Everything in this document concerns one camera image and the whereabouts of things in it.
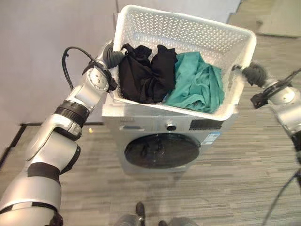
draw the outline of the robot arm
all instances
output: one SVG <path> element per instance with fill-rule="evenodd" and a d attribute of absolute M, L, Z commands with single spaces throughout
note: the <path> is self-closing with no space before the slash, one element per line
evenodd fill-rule
<path fill-rule="evenodd" d="M 41 125 L 26 150 L 23 170 L 0 201 L 0 226 L 61 226 L 59 175 L 69 171 L 80 154 L 76 140 L 105 92 L 117 86 L 108 69 L 117 66 L 125 50 L 107 43 L 84 71 L 83 81 Z"/>
<path fill-rule="evenodd" d="M 241 70 L 241 67 L 236 65 L 233 69 Z M 291 85 L 292 79 L 301 69 L 282 81 L 273 79 L 264 68 L 253 62 L 241 72 L 251 85 L 255 84 L 264 89 L 262 93 L 254 95 L 251 101 L 255 108 L 269 104 L 278 122 L 294 143 L 297 160 L 301 164 L 301 94 Z"/>

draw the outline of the teal cloth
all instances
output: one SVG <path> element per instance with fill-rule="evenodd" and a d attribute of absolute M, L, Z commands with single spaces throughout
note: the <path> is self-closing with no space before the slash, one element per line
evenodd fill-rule
<path fill-rule="evenodd" d="M 222 70 L 207 64 L 199 52 L 180 53 L 175 64 L 175 89 L 164 105 L 212 113 L 224 100 Z"/>

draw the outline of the washing machine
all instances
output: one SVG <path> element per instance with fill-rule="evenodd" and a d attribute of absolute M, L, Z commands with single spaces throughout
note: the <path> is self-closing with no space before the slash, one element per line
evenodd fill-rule
<path fill-rule="evenodd" d="M 187 170 L 237 116 L 235 110 L 227 120 L 215 121 L 132 105 L 109 95 L 102 111 L 116 142 L 120 164 L 129 174 Z"/>

